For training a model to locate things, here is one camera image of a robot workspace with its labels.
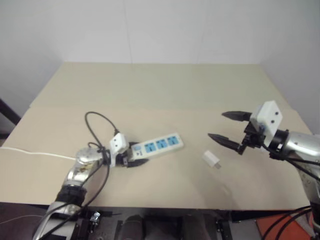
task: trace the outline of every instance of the white cable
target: white cable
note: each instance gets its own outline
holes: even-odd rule
[[[38,217],[38,218],[42,218],[41,215],[24,215],[24,216],[18,216],[18,217],[9,219],[9,220],[7,220],[7,221],[0,222],[0,225],[1,225],[1,224],[9,223],[9,222],[14,221],[14,220],[17,220],[17,219],[26,218],[26,217]]]
[[[47,152],[31,152],[31,151],[26,151],[23,149],[15,148],[15,147],[9,147],[9,146],[2,146],[0,149],[7,149],[7,150],[13,150],[13,151],[18,151],[24,154],[31,154],[31,155],[47,155],[47,156],[53,156],[53,157],[58,157],[58,158],[63,158],[63,159],[70,159],[70,160],[76,160],[74,157],[70,156],[62,156],[54,153],[47,153]]]

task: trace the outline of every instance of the white wall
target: white wall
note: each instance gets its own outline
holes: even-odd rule
[[[319,15],[319,0],[2,0],[0,98],[23,115],[63,61],[262,62],[319,132]]]

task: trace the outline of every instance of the table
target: table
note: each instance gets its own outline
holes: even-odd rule
[[[97,111],[111,118],[130,141],[178,132],[185,147],[137,168],[112,168],[94,206],[298,208],[308,200],[293,167],[259,149],[237,155],[207,136],[219,133],[240,142],[246,124],[221,113],[253,111],[270,99],[282,110],[282,129],[310,133],[258,65],[65,63],[4,145],[72,157],[93,140],[84,114]],[[98,117],[91,121],[107,143],[111,126]],[[206,150],[221,159],[220,169],[202,160]],[[0,162],[0,201],[45,205],[54,201],[73,165],[68,159],[4,149]],[[92,179],[88,197],[102,177],[103,169]]]

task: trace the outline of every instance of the tabletop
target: tabletop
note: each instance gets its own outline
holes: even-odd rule
[[[281,108],[281,129],[310,133],[258,65],[65,63],[4,146],[72,157],[93,141],[84,114],[97,111],[110,118],[129,141],[177,132],[184,148],[136,168],[112,168],[94,206],[298,208],[308,200],[292,166],[270,159],[260,149],[248,148],[240,156],[207,136],[217,133],[240,142],[246,124],[221,113],[252,112],[267,100],[276,100]],[[111,126],[98,117],[92,116],[91,121],[107,143],[113,135]],[[206,150],[220,159],[220,169],[202,160]],[[0,161],[1,202],[46,205],[54,201],[74,163],[5,149],[0,149]],[[88,197],[98,188],[104,171],[90,182]]]

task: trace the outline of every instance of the beige table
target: beige table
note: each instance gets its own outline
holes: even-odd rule
[[[33,102],[7,147],[66,156],[93,138],[84,114],[111,118],[130,141],[180,133],[185,147],[137,168],[111,169],[95,206],[271,210],[308,204],[297,171],[285,162],[249,148],[243,156],[213,142],[207,133],[241,141],[243,122],[221,116],[252,111],[275,99],[281,128],[309,133],[257,65],[125,65],[65,63]],[[112,128],[92,117],[103,142]],[[201,156],[211,150],[221,168]],[[0,201],[50,204],[73,165],[72,160],[0,150]],[[103,171],[90,183],[98,188]]]

